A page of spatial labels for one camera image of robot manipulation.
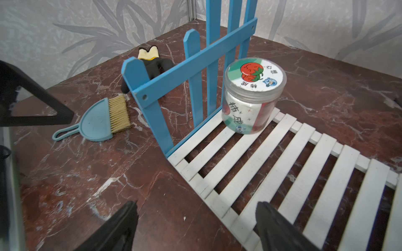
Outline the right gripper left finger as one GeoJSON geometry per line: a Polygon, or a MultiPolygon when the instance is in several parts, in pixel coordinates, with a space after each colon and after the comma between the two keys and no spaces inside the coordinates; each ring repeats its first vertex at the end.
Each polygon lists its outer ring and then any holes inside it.
{"type": "Polygon", "coordinates": [[[137,203],[128,201],[76,250],[131,251],[137,225],[137,203]]]}

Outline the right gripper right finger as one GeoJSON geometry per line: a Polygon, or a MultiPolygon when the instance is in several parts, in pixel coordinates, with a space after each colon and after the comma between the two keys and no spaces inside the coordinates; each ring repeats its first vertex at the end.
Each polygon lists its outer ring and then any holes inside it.
{"type": "Polygon", "coordinates": [[[318,248],[304,237],[268,202],[256,206],[256,226],[264,251],[317,251],[318,248]]]}

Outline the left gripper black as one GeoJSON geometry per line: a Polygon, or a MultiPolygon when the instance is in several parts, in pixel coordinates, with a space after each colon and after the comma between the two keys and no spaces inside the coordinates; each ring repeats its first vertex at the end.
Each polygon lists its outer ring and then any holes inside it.
{"type": "Polygon", "coordinates": [[[24,251],[19,170],[11,128],[69,124],[74,111],[18,67],[1,61],[1,250],[24,251]]]}

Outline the strawberry lid seed container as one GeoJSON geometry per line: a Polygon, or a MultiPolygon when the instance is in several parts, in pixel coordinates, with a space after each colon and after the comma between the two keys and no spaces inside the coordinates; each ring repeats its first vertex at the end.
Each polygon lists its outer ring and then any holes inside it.
{"type": "Polygon", "coordinates": [[[239,134],[263,130],[287,83],[285,71],[261,58],[231,63],[224,75],[222,119],[239,134]]]}

